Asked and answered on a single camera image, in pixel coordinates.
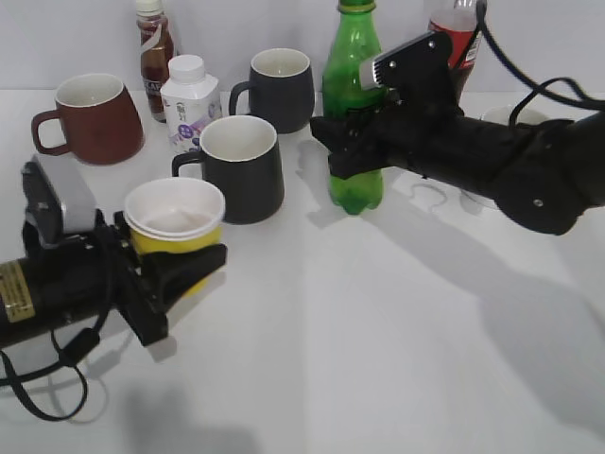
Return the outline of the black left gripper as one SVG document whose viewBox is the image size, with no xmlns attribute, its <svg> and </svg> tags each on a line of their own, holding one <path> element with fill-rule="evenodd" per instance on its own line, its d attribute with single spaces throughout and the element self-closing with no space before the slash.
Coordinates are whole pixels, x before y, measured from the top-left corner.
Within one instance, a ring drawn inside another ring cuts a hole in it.
<svg viewBox="0 0 605 454">
<path fill-rule="evenodd" d="M 228 248 L 217 243 L 189 253 L 149 253 L 141 259 L 124 212 L 114 212 L 112 221 L 109 225 L 101 212 L 96 213 L 92 236 L 105 276 L 93 330 L 100 333 L 115 309 L 141 344 L 150 346 L 168 336 L 165 312 L 226 264 Z"/>
</svg>

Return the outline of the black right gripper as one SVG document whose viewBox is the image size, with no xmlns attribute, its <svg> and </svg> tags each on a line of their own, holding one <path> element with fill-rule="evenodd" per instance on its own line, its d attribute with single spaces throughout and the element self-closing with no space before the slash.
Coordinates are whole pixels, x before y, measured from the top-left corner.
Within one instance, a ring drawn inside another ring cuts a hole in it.
<svg viewBox="0 0 605 454">
<path fill-rule="evenodd" d="M 312 136 L 328 150 L 332 176 L 399 167 L 428 178 L 464 178 L 462 112 L 448 59 L 452 42 L 429 30 L 389 51 L 387 98 L 369 115 L 314 116 Z"/>
</svg>

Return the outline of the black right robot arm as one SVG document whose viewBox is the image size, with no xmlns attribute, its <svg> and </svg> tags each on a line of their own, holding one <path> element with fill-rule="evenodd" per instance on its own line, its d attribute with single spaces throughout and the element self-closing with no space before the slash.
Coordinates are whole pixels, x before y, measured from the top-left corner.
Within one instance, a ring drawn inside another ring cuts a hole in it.
<svg viewBox="0 0 605 454">
<path fill-rule="evenodd" d="M 567 233 L 604 203 L 604 113 L 537 125 L 482 121 L 458 105 L 450 37 L 428 31 L 359 66 L 365 88 L 386 88 L 377 107 L 342 120 L 315 116 L 332 175 L 347 179 L 399 167 L 492 200 L 537 233 Z"/>
</svg>

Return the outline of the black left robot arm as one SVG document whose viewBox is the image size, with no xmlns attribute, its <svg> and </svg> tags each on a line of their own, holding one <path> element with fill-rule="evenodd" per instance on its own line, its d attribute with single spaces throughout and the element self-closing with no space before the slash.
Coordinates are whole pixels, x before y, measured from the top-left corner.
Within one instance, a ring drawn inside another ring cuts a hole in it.
<svg viewBox="0 0 605 454">
<path fill-rule="evenodd" d="M 227 259 L 219 242 L 189 253 L 138 254 L 121 212 L 111 225 L 98 218 L 92 231 L 52 245 L 27 221 L 22 239 L 25 257 L 1 266 L 4 347 L 112 309 L 151 345 L 167 337 L 172 306 Z"/>
</svg>

